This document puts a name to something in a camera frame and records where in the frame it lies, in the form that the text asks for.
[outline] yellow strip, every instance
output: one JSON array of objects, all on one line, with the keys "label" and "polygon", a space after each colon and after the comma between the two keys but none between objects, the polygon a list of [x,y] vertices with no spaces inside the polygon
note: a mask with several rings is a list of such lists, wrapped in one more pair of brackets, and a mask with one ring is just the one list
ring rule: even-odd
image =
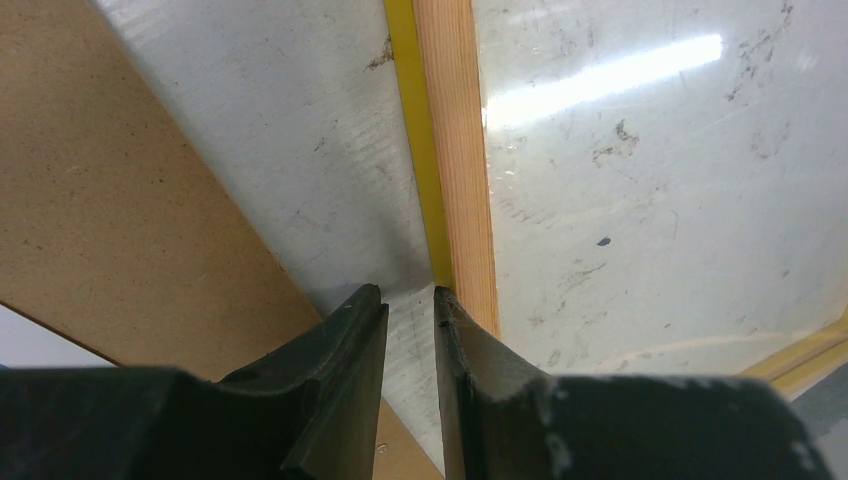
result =
[{"label": "yellow strip", "polygon": [[794,398],[846,363],[848,341],[829,348],[821,355],[781,375],[771,384],[783,395]]},{"label": "yellow strip", "polygon": [[848,340],[848,310],[845,311],[841,320],[837,320],[809,337],[775,353],[748,368],[741,375],[758,377],[768,381],[775,380],[845,340]]},{"label": "yellow strip", "polygon": [[433,122],[430,102],[424,80],[424,66],[418,47],[418,32],[412,0],[384,0],[392,52],[395,59],[406,135],[418,183],[421,215],[430,249],[430,263],[436,285],[454,289],[442,187],[439,182],[439,165],[433,141]]}]

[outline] cork board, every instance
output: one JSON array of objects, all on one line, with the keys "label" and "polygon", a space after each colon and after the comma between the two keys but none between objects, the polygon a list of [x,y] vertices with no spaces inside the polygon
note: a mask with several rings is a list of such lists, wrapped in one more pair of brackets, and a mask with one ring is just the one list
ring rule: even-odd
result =
[{"label": "cork board", "polygon": [[[0,301],[218,379],[319,319],[83,0],[0,6]],[[383,403],[375,478],[439,478]]]}]

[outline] gray floor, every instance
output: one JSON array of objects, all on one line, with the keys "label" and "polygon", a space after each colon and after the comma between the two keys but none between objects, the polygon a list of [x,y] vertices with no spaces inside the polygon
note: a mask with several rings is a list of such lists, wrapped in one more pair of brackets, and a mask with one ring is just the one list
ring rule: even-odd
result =
[{"label": "gray floor", "polygon": [[792,406],[828,458],[833,474],[848,480],[848,365],[843,365]]}]

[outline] wooden strip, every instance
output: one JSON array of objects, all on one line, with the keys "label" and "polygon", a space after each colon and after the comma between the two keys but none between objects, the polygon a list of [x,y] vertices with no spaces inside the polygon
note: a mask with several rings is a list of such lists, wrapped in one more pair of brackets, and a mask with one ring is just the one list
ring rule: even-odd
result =
[{"label": "wooden strip", "polygon": [[842,319],[775,353],[741,375],[775,380],[845,340],[848,340],[848,310],[845,310]]},{"label": "wooden strip", "polygon": [[436,285],[455,288],[433,123],[411,0],[385,0],[409,152]]},{"label": "wooden strip", "polygon": [[[86,2],[4,2],[0,32],[0,302],[213,380],[320,320]],[[377,443],[375,479],[440,478],[385,402]]]},{"label": "wooden strip", "polygon": [[456,294],[500,337],[492,217],[471,0],[413,0]]},{"label": "wooden strip", "polygon": [[848,340],[830,347],[815,358],[772,381],[772,386],[789,399],[795,399],[834,370],[848,363]]}]

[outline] scratched white surface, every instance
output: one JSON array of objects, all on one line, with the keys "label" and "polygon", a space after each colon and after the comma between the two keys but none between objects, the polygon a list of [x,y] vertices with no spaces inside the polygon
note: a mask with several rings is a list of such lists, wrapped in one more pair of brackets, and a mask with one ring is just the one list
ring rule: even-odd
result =
[{"label": "scratched white surface", "polygon": [[382,0],[96,0],[320,311],[390,304],[383,394],[441,465],[432,274]]},{"label": "scratched white surface", "polygon": [[[322,311],[383,288],[383,393],[441,465],[429,259],[393,65],[372,63],[382,2],[94,1]],[[848,3],[475,14],[510,346],[554,372],[733,373],[837,318]]]},{"label": "scratched white surface", "polygon": [[475,14],[510,346],[552,372],[736,373],[841,315],[848,2]]}]

